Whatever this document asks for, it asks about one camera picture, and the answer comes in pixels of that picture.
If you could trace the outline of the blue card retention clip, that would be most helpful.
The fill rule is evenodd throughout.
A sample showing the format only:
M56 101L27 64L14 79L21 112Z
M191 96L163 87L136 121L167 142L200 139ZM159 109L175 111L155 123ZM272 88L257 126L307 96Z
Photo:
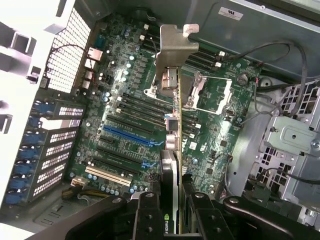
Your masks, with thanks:
M42 144L22 144L19 147L17 156L20 159L44 159L46 156L45 146Z
M50 118L55 111L56 103L54 101L35 100L32 104L29 115L34 117Z
M42 122L37 118L30 118L23 134L24 141L44 141L47 131L42 128Z
M35 175L16 175L10 178L8 188L14 190L30 189L33 186Z
M13 166L13 174L35 174L37 172L39 160L17 161Z
M28 198L28 192L10 192L5 195L4 202L8 205L25 205Z

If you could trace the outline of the open grey PC case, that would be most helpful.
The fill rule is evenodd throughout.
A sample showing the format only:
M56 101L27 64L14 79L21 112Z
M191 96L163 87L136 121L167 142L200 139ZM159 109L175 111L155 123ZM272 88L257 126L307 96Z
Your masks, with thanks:
M261 68L242 121L232 160L224 174L223 203L241 197L320 232L320 204L284 199L261 182L257 173L265 154L263 138L279 104L268 94L299 86L294 116L306 83L320 79L320 0L0 0L0 22L36 40L28 73L40 68L36 84L14 77L16 94L9 97L13 118L7 134L0 134L0 240L26 240L34 234L99 202L117 196L127 201L140 192L92 196L69 179L70 155L86 113L83 76L95 80L97 70L88 60L100 60L94 49L97 36L114 16L159 28L197 24L191 43L204 43L244 58ZM55 102L52 117L30 116L35 100ZM29 119L39 119L47 134L42 141L24 141ZM45 146L42 159L21 159L21 145ZM159 152L161 240L201 240L184 224L175 233L173 171L166 149ZM40 161L34 174L13 174L19 161ZM10 178L35 175L31 188L9 189ZM6 204L7 193L28 192L25 205Z

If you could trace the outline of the perforated metal disk bay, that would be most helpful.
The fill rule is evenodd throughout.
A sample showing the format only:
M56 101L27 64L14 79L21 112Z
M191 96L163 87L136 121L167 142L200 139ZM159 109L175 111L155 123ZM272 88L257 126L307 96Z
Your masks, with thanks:
M297 113L289 116L299 86L268 93L279 106L263 136L257 177L286 200L320 204L320 78L305 85Z

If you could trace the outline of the black long expansion slot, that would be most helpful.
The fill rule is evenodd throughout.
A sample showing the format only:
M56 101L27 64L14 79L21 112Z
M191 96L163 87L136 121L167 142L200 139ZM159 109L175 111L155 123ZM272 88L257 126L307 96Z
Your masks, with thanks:
M117 152L117 151L109 150L109 149L104 148L104 147L98 146L98 147L96 148L96 150L97 150L98 152L100 152L100 153L105 153L105 154L108 154L108 155L111 155L111 156L114 156L114 157L122 158L122 159L131 161L131 162L134 162L134 163L137 163L137 164L142 164L142 163L143 163L142 160L139 160L139 159L137 159L137 158L128 156L128 155L126 155L126 154L124 154L124 153L120 153L120 152Z
M100 157L94 157L92 159L93 161L96 161L96 162L99 162L99 163L102 163L102 164L105 164L107 166L110 166L110 167L114 167L114 168L118 168L118 169L121 169L123 171L127 171L133 175L138 175L140 172L132 167L128 167L128 166L125 166L123 164L120 164L118 162L115 162L115 161L110 161L110 160L107 160L107 159L103 159L103 158L100 158Z
M140 125L138 125L136 123L131 123L131 122L125 121L125 120L120 119L118 117L114 117L114 116L108 115L106 118L109 121L112 121L114 123L129 127L129 128L135 129L135 130L139 130L139 131L141 131L143 133L147 133L149 135L152 135L154 133L154 131L152 129L148 129L148 128L142 127L142 126L140 126Z

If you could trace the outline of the black short expansion slot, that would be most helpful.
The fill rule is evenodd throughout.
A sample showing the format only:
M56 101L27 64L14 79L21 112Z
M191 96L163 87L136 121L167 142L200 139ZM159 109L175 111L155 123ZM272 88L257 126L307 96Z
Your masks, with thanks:
M99 138L99 142L104 145L111 145L112 146L116 141L112 137L101 136Z

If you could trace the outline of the silver socket cover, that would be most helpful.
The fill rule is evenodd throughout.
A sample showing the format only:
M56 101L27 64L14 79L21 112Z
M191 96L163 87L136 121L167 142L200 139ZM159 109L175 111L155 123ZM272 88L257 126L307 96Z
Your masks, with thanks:
M223 90L223 98L221 100L218 100L217 110L207 110L207 109L197 107L197 104L200 100L200 91L204 89L207 79L226 81L226 84ZM230 78L206 76L198 71L195 74L194 83L192 85L191 92L188 96L187 103L183 107L188 111L199 110L199 111L203 111L203 112L214 114L214 115L220 115L223 112L224 107L230 102L230 99L232 96L231 86L232 86L232 79Z

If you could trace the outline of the green motherboard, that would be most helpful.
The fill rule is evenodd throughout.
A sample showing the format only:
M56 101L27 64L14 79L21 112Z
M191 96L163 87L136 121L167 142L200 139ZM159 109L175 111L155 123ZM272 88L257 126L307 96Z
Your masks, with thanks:
M68 177L75 186L83 186L87 195L131 195L150 189L149 176L158 171L160 150L165 149L165 117L173 111L169 102L150 98L144 94L156 74L155 53L160 49L160 30L138 21L126 21L116 15L108 21L94 43L95 51L103 51L100 59L91 59L87 65L96 68L94 81L83 76L82 100L86 112L79 129L74 151L70 155ZM242 121L254 93L254 81L261 68L245 59L229 60L229 53L200 43L199 50L186 60L182 71L200 72L204 76L232 79L232 96L220 115L182 107L182 173L191 174L194 187L214 199L224 193L224 175L237 142ZM247 85L237 84L237 76L246 73ZM223 98L225 80L207 79L200 92L197 107L214 111L218 100ZM141 132L107 119L117 117L143 128L153 134ZM146 140L164 143L148 147L132 140L111 134L103 126L115 127ZM99 142L101 136L115 139L113 145ZM138 164L96 150L106 148L142 161ZM93 161L102 158L131 167L139 174ZM85 172L87 166L96 167L132 179L130 186L103 179Z

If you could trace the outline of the white expansion slot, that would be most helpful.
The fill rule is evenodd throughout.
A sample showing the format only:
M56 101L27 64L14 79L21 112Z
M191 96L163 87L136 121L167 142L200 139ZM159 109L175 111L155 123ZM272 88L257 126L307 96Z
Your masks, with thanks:
M109 172L107 170L104 169L100 169L94 166L87 166L85 168L85 172L88 174L92 174L95 175L97 177L103 178L105 180L123 185L123 186L127 186L129 187L132 183L132 179L131 178L127 178L125 176L121 176L112 172Z

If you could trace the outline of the CPU socket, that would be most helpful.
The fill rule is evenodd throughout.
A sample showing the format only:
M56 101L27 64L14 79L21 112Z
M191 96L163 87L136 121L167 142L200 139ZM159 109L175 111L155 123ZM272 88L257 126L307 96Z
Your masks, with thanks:
M207 78L199 71L181 72L182 87L180 97L182 99L182 106L187 109L196 109L200 99L200 92L203 90ZM149 98L169 103L173 100L172 90L163 90L160 83L156 83L154 78L151 87L144 89L143 93Z

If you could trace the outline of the silver coin cell battery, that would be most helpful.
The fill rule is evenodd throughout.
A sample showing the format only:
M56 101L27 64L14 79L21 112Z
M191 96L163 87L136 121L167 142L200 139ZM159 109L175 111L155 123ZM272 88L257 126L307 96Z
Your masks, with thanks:
M246 73L241 73L237 76L236 82L239 86L246 86L249 83L250 78Z

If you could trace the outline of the blue expansion slot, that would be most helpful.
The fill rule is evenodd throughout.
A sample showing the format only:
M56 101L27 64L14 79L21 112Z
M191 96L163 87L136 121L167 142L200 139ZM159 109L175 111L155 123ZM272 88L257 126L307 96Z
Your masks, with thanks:
M135 134L120 130L120 129L115 128L115 127L110 126L110 125L104 125L102 129L105 132L108 132L110 134L113 134L113 135L116 135L118 137L124 138L126 140L134 141L134 142L136 142L138 144L141 144L141 145L144 145L144 146L147 146L147 147L161 146L162 144L165 143L164 141L156 142L156 141L153 141L151 139L145 139L143 137L140 137L138 135L135 135Z

